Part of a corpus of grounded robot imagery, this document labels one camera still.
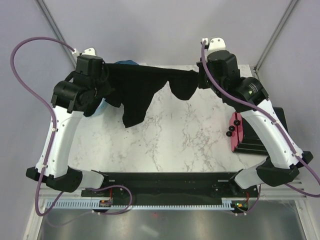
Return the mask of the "black and pink drawer box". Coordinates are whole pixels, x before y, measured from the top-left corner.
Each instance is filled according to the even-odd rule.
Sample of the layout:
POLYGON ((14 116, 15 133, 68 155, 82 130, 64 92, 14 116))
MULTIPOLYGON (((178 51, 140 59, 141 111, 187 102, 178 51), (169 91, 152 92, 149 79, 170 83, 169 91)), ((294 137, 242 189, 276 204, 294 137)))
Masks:
POLYGON ((268 155, 258 135, 240 113, 232 113, 226 135, 230 138, 233 153, 268 155))

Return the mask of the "black t shirt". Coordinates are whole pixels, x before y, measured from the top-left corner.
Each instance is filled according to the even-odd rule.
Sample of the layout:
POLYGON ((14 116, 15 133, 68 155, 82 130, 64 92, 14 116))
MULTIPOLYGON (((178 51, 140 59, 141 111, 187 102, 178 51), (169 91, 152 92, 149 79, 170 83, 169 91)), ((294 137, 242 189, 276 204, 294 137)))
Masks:
POLYGON ((122 122, 126 128, 142 123, 154 95, 166 83, 179 100, 189 100, 198 88, 198 73, 136 64, 106 63, 108 81, 113 91, 105 101, 113 106, 123 106, 122 122))

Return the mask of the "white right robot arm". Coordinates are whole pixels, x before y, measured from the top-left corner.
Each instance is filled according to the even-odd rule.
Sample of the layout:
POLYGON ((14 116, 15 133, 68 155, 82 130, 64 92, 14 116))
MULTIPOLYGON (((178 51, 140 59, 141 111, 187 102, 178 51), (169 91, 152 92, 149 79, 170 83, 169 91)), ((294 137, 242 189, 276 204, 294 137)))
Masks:
POLYGON ((254 77, 242 77, 234 54, 228 51, 202 56, 200 77, 223 103, 233 107, 252 127, 267 151, 261 163, 240 170, 229 184, 235 197, 242 196, 247 188, 258 184, 271 187, 289 186, 308 166, 313 156, 298 147, 274 112, 272 102, 261 82, 254 77))

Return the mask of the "blue t shirt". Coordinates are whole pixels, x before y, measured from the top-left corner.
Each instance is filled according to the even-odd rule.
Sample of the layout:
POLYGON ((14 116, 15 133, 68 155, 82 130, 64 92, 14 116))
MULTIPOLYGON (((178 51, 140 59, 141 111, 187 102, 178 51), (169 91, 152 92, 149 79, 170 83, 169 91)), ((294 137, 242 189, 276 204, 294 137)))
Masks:
POLYGON ((120 64, 120 65, 139 65, 137 62, 133 60, 120 60, 115 62, 115 64, 120 64))

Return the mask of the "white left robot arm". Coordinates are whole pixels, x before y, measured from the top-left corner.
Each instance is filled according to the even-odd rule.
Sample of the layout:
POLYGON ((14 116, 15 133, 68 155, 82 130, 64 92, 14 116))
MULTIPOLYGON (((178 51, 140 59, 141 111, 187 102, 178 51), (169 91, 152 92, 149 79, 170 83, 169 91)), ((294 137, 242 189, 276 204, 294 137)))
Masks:
POLYGON ((53 89, 51 119, 42 156, 26 177, 47 187, 72 193, 92 188, 99 197, 106 196, 110 185, 104 175, 95 170, 79 170, 69 166, 69 155, 77 126, 90 107, 98 107, 100 93, 110 90, 108 69, 103 61, 80 63, 76 70, 53 89))

